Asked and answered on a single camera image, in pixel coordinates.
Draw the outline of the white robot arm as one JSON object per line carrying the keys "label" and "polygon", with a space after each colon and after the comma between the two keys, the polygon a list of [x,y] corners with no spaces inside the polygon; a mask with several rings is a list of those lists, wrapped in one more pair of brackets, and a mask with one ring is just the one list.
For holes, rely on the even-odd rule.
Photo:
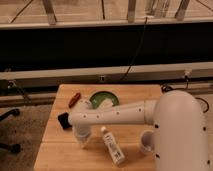
{"label": "white robot arm", "polygon": [[155,171],[210,171],[207,125],[191,94],[173,90],[157,100],[105,109],[80,109],[69,115],[76,136],[90,125],[150,124],[154,127]]}

